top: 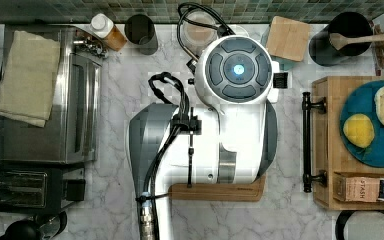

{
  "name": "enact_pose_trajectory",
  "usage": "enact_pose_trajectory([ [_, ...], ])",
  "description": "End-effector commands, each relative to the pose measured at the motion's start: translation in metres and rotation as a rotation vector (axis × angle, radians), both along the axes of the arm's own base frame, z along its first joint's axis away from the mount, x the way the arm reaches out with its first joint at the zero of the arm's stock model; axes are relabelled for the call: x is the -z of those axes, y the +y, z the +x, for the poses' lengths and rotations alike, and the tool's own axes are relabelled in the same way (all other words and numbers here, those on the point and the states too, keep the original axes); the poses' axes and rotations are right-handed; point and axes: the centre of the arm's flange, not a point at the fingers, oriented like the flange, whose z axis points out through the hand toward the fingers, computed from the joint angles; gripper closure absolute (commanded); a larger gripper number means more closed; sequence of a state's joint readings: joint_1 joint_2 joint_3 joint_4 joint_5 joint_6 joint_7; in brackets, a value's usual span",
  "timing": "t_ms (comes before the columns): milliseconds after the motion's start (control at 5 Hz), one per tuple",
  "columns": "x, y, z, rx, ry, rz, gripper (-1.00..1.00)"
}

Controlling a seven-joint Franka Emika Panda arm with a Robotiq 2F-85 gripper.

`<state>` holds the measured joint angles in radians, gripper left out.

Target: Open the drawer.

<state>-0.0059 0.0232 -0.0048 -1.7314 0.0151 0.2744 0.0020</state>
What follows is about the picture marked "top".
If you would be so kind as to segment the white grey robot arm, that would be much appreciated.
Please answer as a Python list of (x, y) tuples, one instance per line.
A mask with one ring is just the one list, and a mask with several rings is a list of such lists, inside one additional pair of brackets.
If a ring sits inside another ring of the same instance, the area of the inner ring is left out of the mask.
[(140, 240), (173, 240), (173, 198), (239, 201), (276, 153), (270, 97), (279, 70), (266, 49), (240, 35), (222, 37), (201, 54), (192, 80), (200, 105), (168, 72), (151, 77), (180, 92), (180, 102), (152, 103), (129, 122), (127, 149)]

